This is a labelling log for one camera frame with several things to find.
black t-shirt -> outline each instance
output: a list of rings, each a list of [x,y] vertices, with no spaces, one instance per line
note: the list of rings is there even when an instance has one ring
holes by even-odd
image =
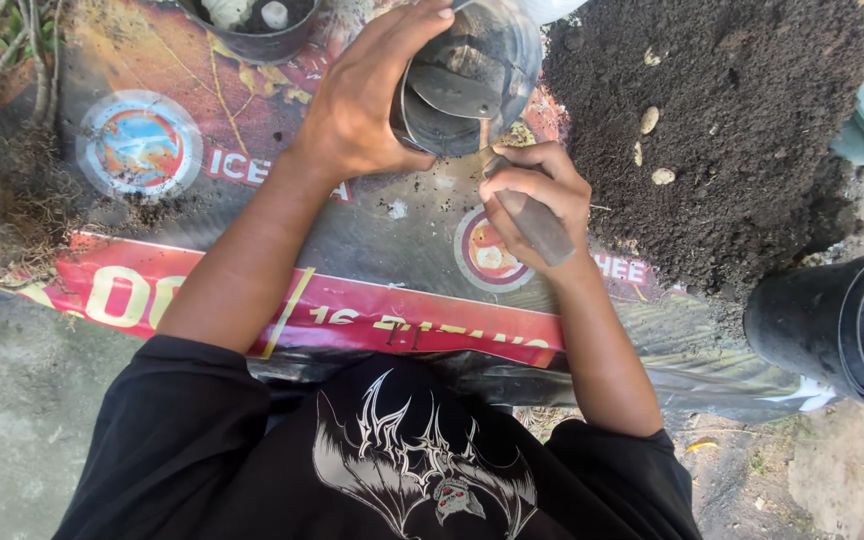
[[[543,446],[376,354],[266,432],[245,358],[153,337],[102,403],[56,539],[700,538],[664,430],[569,420]]]

trowel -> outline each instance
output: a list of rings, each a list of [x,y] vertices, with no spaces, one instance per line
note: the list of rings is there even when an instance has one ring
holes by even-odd
[[[502,107],[501,93],[478,80],[427,64],[413,63],[407,83],[433,109],[454,117],[479,120],[477,156],[483,176],[492,178],[498,171],[514,166],[489,144],[490,123]],[[522,191],[510,189],[496,191],[495,198],[545,264],[558,266],[575,254],[575,246],[562,221],[547,205]]]

